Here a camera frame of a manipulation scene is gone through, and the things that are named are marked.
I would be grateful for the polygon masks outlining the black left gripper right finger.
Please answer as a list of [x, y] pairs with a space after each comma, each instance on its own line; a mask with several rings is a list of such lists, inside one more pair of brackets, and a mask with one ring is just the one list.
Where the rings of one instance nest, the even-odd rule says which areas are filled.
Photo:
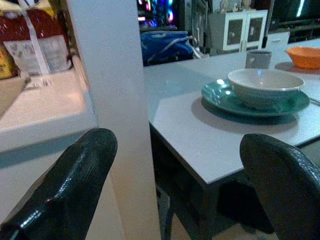
[[320, 168], [297, 147], [245, 134], [240, 159], [280, 240], [320, 238]]

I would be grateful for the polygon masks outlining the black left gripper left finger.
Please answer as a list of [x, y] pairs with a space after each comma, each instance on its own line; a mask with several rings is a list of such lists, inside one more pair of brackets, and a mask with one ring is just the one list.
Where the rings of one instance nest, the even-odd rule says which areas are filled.
[[116, 135], [93, 128], [70, 145], [0, 225], [2, 240], [84, 240], [118, 149]]

